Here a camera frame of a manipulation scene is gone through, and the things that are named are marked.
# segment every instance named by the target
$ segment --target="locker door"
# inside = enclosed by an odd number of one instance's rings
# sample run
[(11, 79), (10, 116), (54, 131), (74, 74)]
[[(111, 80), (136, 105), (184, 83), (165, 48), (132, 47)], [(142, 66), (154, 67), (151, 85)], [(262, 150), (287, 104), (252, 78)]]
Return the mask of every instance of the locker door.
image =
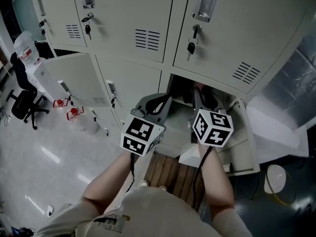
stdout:
[(57, 90), (54, 92), (60, 92), (59, 89), (63, 92), (63, 95), (54, 96), (55, 99), (68, 97), (66, 91), (70, 91), (75, 105), (109, 106), (89, 54), (65, 55), (46, 60), (44, 64), (49, 79), (55, 82)]
[[(188, 0), (174, 66), (248, 93), (285, 49), (310, 1)], [(195, 24), (202, 30), (187, 61)]]
[(160, 70), (101, 55), (97, 55), (97, 60), (108, 92), (111, 92), (108, 82), (114, 83), (115, 111), (121, 121), (125, 121), (142, 97), (158, 93)]
[(163, 61), (172, 0), (94, 0), (90, 9), (83, 8), (82, 0), (76, 3), (80, 19), (94, 14), (89, 20), (91, 40), (85, 34), (88, 47)]
[(105, 132), (109, 133), (111, 141), (117, 138), (119, 143), (121, 130), (114, 118), (111, 107), (87, 107), (87, 110), (91, 114), (91, 118), (96, 117), (96, 121), (98, 122), (100, 127)]
[(33, 0), (39, 21), (52, 44), (86, 47), (75, 0)]

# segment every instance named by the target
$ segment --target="tiled floor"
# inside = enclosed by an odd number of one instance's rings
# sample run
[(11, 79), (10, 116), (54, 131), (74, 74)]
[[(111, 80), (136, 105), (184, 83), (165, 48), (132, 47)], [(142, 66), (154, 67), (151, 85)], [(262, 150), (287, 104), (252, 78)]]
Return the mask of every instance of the tiled floor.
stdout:
[[(21, 91), (14, 83), (11, 87), (16, 95)], [(7, 113), (13, 102), (8, 102)], [(107, 137), (102, 129), (95, 135), (76, 131), (50, 103), (45, 108), (50, 113), (37, 115), (37, 130), (31, 120), (25, 124), (14, 116), (8, 126), (3, 120), (0, 123), (0, 201), (5, 202), (0, 220), (7, 226), (38, 229), (48, 219), (48, 205), (57, 210), (63, 203), (76, 203), (89, 180), (122, 152), (120, 134)], [(137, 161), (134, 185), (144, 178), (151, 156)], [(131, 175), (111, 208), (119, 205), (130, 183)]]
[[(279, 203), (272, 195), (264, 193), (265, 169), (268, 165), (262, 164), (260, 172), (260, 183), (255, 194), (259, 174), (239, 176), (237, 182), (235, 177), (230, 178), (236, 189), (236, 210), (254, 237), (296, 237), (308, 236), (298, 234), (303, 219), (302, 215), (308, 205), (316, 208), (316, 159), (308, 158), (305, 164), (297, 158), (294, 162), (285, 162), (279, 159), (274, 164), (282, 165), (291, 178), (287, 177), (284, 189), (278, 194), (282, 201), (290, 203), (294, 194), (296, 199), (290, 206)], [(208, 206), (205, 206), (201, 218), (210, 223)]]

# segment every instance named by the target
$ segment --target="person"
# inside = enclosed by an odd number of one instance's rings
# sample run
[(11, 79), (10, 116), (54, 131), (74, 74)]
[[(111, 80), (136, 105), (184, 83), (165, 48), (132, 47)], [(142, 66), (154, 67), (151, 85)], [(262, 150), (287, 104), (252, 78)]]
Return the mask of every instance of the person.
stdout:
[[(202, 158), (208, 146), (199, 144), (198, 148)], [(119, 208), (103, 214), (129, 175), (130, 158), (130, 152), (123, 152), (86, 187), (77, 204), (52, 215), (37, 236), (252, 236), (234, 209), (233, 188), (215, 148), (201, 169), (212, 226), (202, 222), (184, 201), (156, 187), (130, 190)]]

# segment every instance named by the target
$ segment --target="fiducial marker cube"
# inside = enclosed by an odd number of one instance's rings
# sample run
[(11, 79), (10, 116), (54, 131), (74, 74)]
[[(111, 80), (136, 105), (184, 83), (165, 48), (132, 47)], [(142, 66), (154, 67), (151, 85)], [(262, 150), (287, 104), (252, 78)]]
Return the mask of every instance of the fiducial marker cube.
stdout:
[(222, 148), (234, 127), (231, 116), (200, 109), (193, 130), (201, 144)]
[(129, 114), (121, 134), (120, 146), (137, 155), (145, 156), (158, 143), (164, 131), (164, 126)]

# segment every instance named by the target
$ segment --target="yellow cable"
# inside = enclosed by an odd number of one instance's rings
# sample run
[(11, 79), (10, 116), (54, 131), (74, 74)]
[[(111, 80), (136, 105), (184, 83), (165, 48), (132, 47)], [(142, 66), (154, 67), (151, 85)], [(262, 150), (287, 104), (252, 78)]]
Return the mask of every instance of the yellow cable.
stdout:
[[(294, 203), (295, 199), (296, 199), (296, 193), (294, 192), (294, 200), (293, 200), (292, 202), (290, 202), (290, 203), (283, 202), (283, 201), (276, 195), (276, 193), (274, 192), (274, 190), (273, 190), (272, 187), (271, 187), (271, 184), (270, 184), (269, 179), (268, 179), (268, 169), (267, 169), (266, 177), (267, 177), (268, 185), (269, 185), (269, 187), (270, 187), (270, 189), (271, 189), (271, 191), (272, 191), (272, 194), (273, 194), (274, 197), (277, 199), (277, 201), (279, 201), (281, 204), (286, 205), (286, 206), (292, 205), (292, 204)], [(284, 170), (284, 171), (285, 171), (286, 175), (287, 175), (287, 176), (291, 179), (291, 181), (292, 181), (293, 179), (291, 178), (290, 174), (287, 173), (286, 170)]]

